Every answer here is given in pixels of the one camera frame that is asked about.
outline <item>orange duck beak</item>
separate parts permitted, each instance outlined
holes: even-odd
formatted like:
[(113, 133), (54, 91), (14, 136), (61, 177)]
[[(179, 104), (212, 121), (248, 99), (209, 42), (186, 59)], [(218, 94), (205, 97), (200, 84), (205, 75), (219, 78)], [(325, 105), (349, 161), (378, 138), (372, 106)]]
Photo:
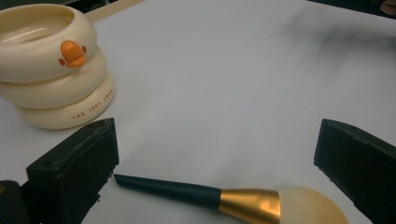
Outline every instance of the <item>orange duck beak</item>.
[(59, 62), (61, 65), (66, 64), (67, 67), (81, 67), (86, 61), (86, 52), (85, 46), (80, 47), (73, 41), (64, 41), (61, 45), (61, 53), (66, 62), (63, 59), (59, 60)]

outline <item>table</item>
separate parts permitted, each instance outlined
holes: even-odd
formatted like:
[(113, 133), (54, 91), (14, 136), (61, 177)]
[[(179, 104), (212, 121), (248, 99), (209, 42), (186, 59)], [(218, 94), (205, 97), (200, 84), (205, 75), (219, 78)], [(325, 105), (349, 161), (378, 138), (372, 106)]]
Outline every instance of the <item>table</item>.
[[(98, 20), (117, 88), (115, 173), (217, 188), (307, 186), (368, 224), (313, 164), (322, 119), (396, 145), (394, 20), (303, 0), (146, 0)], [(0, 179), (78, 128), (46, 131), (0, 100)], [(240, 223), (119, 188), (84, 223)]]
[(91, 21), (96, 22), (143, 1), (144, 0), (118, 0), (117, 2), (113, 2), (104, 7), (99, 7), (93, 11), (89, 11), (86, 15), (91, 19)]

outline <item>brush bristles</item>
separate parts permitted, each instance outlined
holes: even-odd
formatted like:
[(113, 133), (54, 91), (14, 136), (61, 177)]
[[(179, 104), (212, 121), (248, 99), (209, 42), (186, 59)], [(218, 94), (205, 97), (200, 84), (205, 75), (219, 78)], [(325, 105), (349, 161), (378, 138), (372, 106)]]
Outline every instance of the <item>brush bristles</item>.
[(280, 224), (347, 224), (341, 209), (328, 197), (308, 188), (279, 191)]

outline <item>black foam block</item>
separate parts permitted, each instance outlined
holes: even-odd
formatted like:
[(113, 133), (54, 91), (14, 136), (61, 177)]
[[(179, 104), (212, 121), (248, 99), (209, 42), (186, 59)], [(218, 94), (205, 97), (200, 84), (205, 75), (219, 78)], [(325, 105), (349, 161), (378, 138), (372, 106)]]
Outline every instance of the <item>black foam block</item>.
[(0, 223), (29, 223), (20, 185), (15, 181), (0, 181)]
[(99, 199), (119, 153), (114, 119), (88, 124), (26, 169), (22, 186), (34, 223), (81, 223)]
[(396, 147), (357, 127), (324, 119), (314, 164), (374, 224), (396, 223)]

